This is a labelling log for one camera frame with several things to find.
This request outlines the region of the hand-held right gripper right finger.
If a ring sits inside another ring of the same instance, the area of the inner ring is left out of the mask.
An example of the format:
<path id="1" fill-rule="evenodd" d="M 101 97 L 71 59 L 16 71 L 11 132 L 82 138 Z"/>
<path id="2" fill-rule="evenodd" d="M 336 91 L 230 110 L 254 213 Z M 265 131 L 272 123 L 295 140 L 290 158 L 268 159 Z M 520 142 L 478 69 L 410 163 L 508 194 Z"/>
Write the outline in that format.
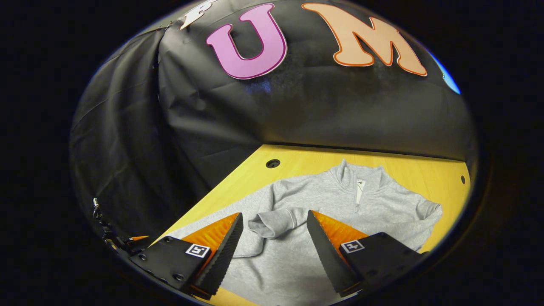
<path id="1" fill-rule="evenodd" d="M 385 232 L 368 235 L 314 210 L 308 211 L 306 225 L 325 273 L 342 298 L 382 289 L 427 255 Z"/>

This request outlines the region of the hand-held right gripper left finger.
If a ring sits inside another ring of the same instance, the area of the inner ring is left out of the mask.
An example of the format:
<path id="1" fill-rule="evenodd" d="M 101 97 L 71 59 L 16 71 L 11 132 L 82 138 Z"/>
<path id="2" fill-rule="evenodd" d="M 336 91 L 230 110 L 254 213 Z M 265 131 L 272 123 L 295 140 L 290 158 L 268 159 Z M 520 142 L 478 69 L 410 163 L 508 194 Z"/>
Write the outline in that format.
<path id="1" fill-rule="evenodd" d="M 243 228 L 242 213 L 233 213 L 184 238 L 165 236 L 130 261 L 156 281 L 210 300 L 224 280 Z"/>

